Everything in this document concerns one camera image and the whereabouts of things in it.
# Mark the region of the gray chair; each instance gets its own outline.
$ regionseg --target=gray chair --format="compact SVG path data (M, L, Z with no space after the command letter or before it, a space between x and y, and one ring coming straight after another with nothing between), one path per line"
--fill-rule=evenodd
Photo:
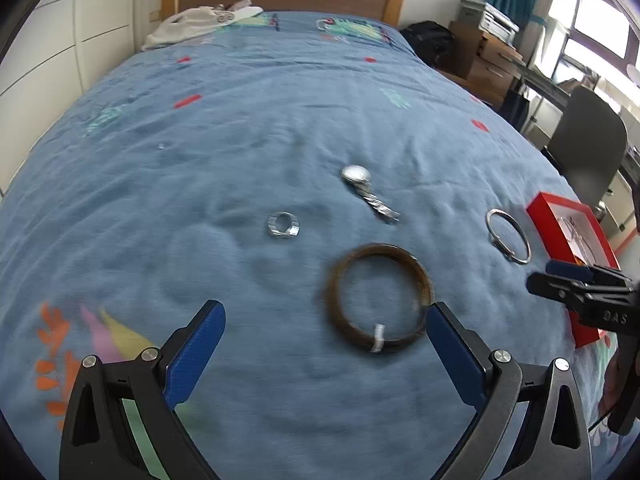
M543 155L564 176L578 199L597 208L626 152L622 119L594 92L574 90Z

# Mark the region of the red box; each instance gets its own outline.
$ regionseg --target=red box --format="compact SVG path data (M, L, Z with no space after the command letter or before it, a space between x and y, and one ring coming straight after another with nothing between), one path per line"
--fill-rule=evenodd
M620 269L607 237L588 206L540 192L527 207L527 212L552 259ZM568 230L580 234L578 241L571 240L574 237L567 234ZM569 317L576 348L597 341L606 332L581 325L575 312L569 312Z

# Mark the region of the watch face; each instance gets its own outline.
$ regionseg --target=watch face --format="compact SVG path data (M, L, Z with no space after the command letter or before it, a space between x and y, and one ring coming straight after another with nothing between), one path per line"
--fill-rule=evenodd
M369 171L362 166L345 166L340 173L344 180L355 184L363 184L371 180Z

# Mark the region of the white curtain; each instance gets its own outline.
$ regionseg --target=white curtain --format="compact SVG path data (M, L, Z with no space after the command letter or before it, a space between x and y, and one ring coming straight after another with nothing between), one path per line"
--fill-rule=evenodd
M536 52L540 35L545 29L544 23L551 9L553 0L536 0L536 6L533 8L533 16L524 31L520 31L514 42L514 46L522 55L522 60L529 63Z

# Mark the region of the blue gripper pad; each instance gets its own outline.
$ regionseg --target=blue gripper pad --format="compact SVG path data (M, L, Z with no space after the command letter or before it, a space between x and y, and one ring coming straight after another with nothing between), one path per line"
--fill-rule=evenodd
M216 301L167 368L164 399L170 410L191 395L225 331L225 323L225 308Z
M593 281L593 274L589 270L589 267L570 264L569 262L561 262L560 260L549 261L549 263L546 264L545 271L547 274L562 276L563 278L576 280L578 282L591 283Z
M486 402L484 371L449 320L434 304L426 313L427 335L447 370L460 399L480 412Z

